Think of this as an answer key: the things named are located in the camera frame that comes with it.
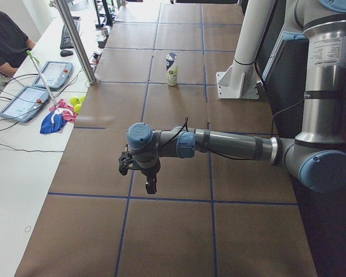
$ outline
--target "yellow ball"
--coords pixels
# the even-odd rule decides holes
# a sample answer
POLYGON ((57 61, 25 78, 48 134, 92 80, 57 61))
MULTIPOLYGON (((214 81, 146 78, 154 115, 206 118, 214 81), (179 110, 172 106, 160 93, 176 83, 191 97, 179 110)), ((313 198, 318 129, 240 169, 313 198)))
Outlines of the yellow ball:
POLYGON ((75 105, 80 104, 80 98, 76 96, 72 96, 69 102, 74 107, 75 105))
POLYGON ((79 114, 82 108, 82 104, 76 104, 74 105, 74 111, 79 114))
POLYGON ((83 102, 85 101, 85 98, 86 98, 86 94, 81 96, 81 98, 80 98, 80 103, 81 104, 83 104, 83 102))

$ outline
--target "tablet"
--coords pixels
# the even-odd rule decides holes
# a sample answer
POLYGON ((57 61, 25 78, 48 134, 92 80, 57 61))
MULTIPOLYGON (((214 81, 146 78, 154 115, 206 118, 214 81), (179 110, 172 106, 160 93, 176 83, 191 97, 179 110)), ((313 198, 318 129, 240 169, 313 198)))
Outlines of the tablet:
POLYGON ((0 117, 27 122, 44 106, 48 98, 46 89, 26 85, 0 112, 0 117))
MULTIPOLYGON (((41 69, 43 76, 46 79, 47 85, 51 90, 59 90, 64 86, 73 69, 71 62, 55 62, 47 61, 41 69)), ((32 84, 35 87, 45 88, 40 76, 37 76, 32 84)))

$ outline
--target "warning label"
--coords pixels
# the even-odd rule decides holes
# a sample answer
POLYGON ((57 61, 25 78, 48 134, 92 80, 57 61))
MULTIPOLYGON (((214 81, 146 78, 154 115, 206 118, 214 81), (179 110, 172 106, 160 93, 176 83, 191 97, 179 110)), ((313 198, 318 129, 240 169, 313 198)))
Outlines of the warning label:
POLYGON ((346 68, 346 36, 309 43, 307 68, 331 65, 346 68))

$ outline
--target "computer mouse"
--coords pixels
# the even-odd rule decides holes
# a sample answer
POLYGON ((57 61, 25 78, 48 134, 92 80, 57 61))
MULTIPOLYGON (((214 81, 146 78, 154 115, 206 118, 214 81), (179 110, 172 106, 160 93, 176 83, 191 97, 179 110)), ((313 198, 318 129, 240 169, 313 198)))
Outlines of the computer mouse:
POLYGON ((62 57, 71 56, 71 55, 73 55, 72 50, 64 49, 64 50, 60 51, 60 56, 62 56, 62 57))

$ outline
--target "beverage can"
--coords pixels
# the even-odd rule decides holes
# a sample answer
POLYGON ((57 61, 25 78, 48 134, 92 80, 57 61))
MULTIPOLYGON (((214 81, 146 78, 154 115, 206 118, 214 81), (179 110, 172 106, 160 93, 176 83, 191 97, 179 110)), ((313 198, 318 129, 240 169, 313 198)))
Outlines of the beverage can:
POLYGON ((166 55, 167 62, 167 84, 177 85, 178 79, 178 64, 177 64, 177 54, 170 52, 166 55))

